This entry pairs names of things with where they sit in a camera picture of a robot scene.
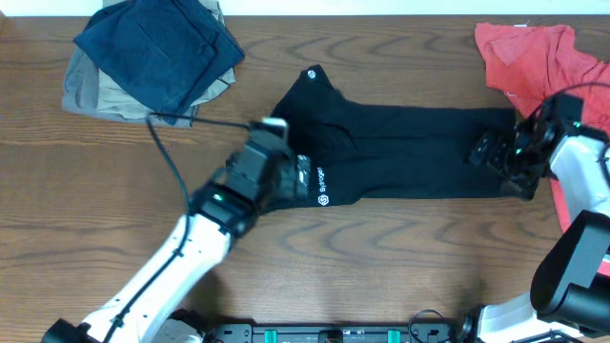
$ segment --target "white wall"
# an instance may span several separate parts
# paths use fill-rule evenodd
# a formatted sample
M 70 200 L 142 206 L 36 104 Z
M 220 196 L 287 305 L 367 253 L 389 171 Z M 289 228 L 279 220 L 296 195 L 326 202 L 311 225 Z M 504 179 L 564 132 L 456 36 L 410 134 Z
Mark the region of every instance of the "white wall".
M 610 14 L 610 0 L 220 0 L 227 15 Z M 8 16 L 92 15 L 102 0 L 0 0 Z

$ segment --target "black cloth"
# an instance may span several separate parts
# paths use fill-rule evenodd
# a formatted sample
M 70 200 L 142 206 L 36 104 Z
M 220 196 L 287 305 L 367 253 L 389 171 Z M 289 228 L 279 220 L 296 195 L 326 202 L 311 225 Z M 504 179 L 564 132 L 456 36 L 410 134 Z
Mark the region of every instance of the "black cloth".
M 313 180 L 307 199 L 275 201 L 270 211 L 363 197 L 501 197 L 502 179 L 467 157 L 485 132 L 511 132 L 516 120 L 512 109 L 359 105 L 320 66 L 300 74 L 272 116 L 288 122 L 289 146 L 311 157 Z
M 197 0 L 107 7 L 74 43 L 140 103 L 177 114 L 244 58 L 231 34 Z

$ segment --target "wood grain surface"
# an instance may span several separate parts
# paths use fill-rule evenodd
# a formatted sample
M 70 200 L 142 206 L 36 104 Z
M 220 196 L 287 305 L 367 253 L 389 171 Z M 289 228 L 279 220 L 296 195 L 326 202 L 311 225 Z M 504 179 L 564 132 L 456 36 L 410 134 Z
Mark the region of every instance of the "wood grain surface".
M 567 23 L 578 48 L 610 58 L 608 17 L 229 17 L 246 51 L 237 83 L 199 115 L 270 111 L 321 64 L 347 98 L 425 107 L 509 107 L 485 87 L 477 22 Z M 144 126 L 61 110 L 73 37 L 87 18 L 10 18 L 0 34 L 0 341 L 36 342 L 79 322 L 156 251 L 182 213 Z M 244 133 L 160 130 L 190 190 Z M 275 212 L 185 300 L 202 313 L 279 322 L 400 322 L 452 316 L 528 290 L 560 235 L 549 187 L 531 202 L 363 200 Z

